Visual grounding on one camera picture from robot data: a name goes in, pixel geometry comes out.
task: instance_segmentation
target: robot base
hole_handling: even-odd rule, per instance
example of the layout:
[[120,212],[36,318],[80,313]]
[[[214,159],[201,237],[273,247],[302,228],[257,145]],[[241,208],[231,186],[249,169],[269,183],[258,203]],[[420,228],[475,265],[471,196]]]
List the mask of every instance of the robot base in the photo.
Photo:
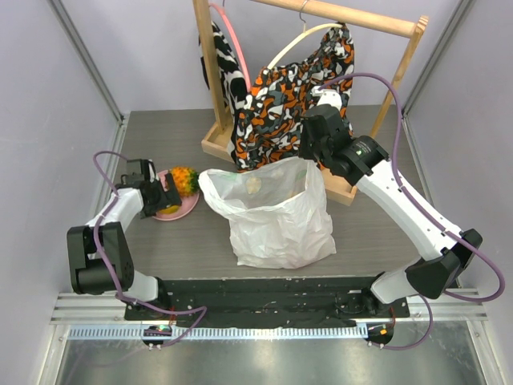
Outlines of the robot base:
[[[355,325],[354,318],[390,318],[386,307],[372,314],[362,304],[363,288],[374,277],[365,278],[273,278],[164,281],[174,310],[206,306],[199,327],[272,329],[277,327],[318,328]],[[396,318],[408,318],[405,298],[390,304]],[[127,308],[125,319],[166,319]],[[177,326],[190,326],[195,315],[176,318]]]
[[[171,299],[167,292],[167,287],[164,281],[158,277],[155,277],[158,283],[158,295],[157,298],[149,303],[153,306],[159,307],[160,309],[171,309]],[[141,305],[132,305],[130,303],[127,304],[127,309],[125,313],[125,319],[128,320],[128,313],[136,313],[139,315],[138,319],[150,320],[150,319],[166,319],[169,318],[165,314],[159,313],[158,311],[154,311],[148,309],[145,306]]]

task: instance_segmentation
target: white plastic bag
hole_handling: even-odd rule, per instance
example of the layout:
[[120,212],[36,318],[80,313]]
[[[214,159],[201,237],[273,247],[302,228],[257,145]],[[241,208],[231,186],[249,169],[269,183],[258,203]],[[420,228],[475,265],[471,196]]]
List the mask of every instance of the white plastic bag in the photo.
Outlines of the white plastic bag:
[[311,160],[280,160],[257,170],[200,174],[205,200],[230,221],[238,265],[295,269],[335,253],[321,171]]

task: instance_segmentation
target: wooden rack pole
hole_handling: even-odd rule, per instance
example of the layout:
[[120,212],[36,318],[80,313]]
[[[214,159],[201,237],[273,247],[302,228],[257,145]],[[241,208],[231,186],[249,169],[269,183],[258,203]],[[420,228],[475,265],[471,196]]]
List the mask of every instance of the wooden rack pole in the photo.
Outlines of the wooden rack pole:
[[212,20],[210,19],[210,9],[208,0],[192,0],[194,4],[194,13],[196,14],[196,23],[200,32],[201,50],[207,70],[208,85],[212,95],[212,104],[216,114],[217,126],[221,131],[231,125],[229,116],[224,109],[223,86],[219,77],[219,67],[217,66],[216,46],[214,45],[214,33],[212,30]]
[[[253,0],[270,6],[279,6],[286,10],[295,10],[299,12],[303,5],[303,0]],[[387,34],[395,34],[405,38],[411,38],[414,34],[416,23],[390,18],[382,14],[373,14],[364,10],[354,10],[345,6],[337,6],[327,2],[318,2],[310,0],[305,4],[303,13],[312,14],[322,18],[347,22],[354,26],[363,26],[371,30],[379,30]]]
[[[415,26],[414,34],[410,38],[408,45],[404,51],[401,62],[399,62],[398,69],[395,71],[394,78],[392,79],[392,85],[397,90],[401,85],[402,78],[406,72],[406,69],[410,65],[411,58],[413,57],[415,50],[417,49],[417,45],[420,43],[420,39],[424,34],[424,30],[426,30],[427,22],[429,18],[427,16],[422,16],[417,25]],[[383,120],[385,119],[386,113],[392,103],[392,93],[388,91],[385,96],[385,100],[383,100],[382,107],[379,109],[378,117],[372,126],[372,130],[370,132],[370,136],[375,138],[378,134],[379,128],[381,127]]]

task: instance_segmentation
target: gray table surface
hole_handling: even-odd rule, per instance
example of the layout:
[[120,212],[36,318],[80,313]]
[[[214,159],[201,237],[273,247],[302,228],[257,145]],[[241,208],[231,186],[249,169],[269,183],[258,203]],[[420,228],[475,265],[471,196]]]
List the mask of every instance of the gray table surface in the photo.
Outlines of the gray table surface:
[[[370,131],[378,107],[349,107],[357,135]],[[123,154],[154,160],[159,170],[187,165],[236,171],[235,165],[205,154],[200,142],[214,122],[212,110],[132,112]],[[396,115],[389,112],[378,142],[392,150]],[[399,168],[420,187],[410,148],[402,135]],[[118,166],[118,175],[124,163]],[[328,201],[337,253],[301,269],[257,269],[237,266],[229,241],[228,221],[201,198],[186,217],[171,222],[135,219],[127,241],[137,270],[162,279],[275,278],[375,275],[412,261],[417,251],[408,237],[370,198],[358,193],[351,206]]]

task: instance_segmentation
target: orange and black patterned garment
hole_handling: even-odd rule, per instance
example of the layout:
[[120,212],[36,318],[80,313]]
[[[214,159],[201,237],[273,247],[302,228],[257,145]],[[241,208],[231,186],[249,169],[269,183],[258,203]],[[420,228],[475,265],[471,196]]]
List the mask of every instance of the orange and black patterned garment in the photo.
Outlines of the orange and black patterned garment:
[[[345,24],[330,28],[321,46],[301,63],[264,68],[246,96],[232,134],[232,158],[240,171],[253,170],[296,156],[301,138],[301,116],[317,102],[310,91],[339,75],[353,72],[354,48]],[[341,93],[340,115],[345,116],[352,79],[329,87]]]

